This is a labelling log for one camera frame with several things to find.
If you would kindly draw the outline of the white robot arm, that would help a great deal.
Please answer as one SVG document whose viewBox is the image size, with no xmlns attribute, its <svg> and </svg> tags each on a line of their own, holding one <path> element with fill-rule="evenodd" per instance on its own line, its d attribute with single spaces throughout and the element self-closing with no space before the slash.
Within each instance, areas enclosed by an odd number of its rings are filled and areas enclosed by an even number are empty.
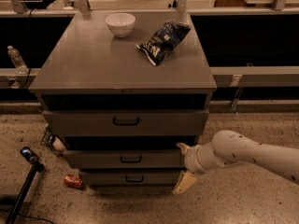
<svg viewBox="0 0 299 224">
<path fill-rule="evenodd" d="M 189 147 L 177 143 L 184 157 L 185 171 L 179 174 L 174 194 L 189 189 L 200 175 L 216 168 L 252 163 L 299 184 L 299 150 L 256 142 L 230 130 L 214 134 L 209 143 Z"/>
</svg>

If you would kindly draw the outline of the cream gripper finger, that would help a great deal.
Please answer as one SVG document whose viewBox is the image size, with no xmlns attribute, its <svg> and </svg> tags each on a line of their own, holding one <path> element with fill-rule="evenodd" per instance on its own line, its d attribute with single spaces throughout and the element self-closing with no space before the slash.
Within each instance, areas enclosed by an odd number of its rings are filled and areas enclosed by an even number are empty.
<svg viewBox="0 0 299 224">
<path fill-rule="evenodd" d="M 182 171 L 179 174 L 177 184 L 173 188 L 173 193 L 175 195 L 184 193 L 196 182 L 196 180 L 197 180 L 196 176 L 191 172 Z"/>
<path fill-rule="evenodd" d="M 177 147 L 180 149 L 182 155 L 186 155 L 190 147 L 184 143 L 177 143 Z"/>
</svg>

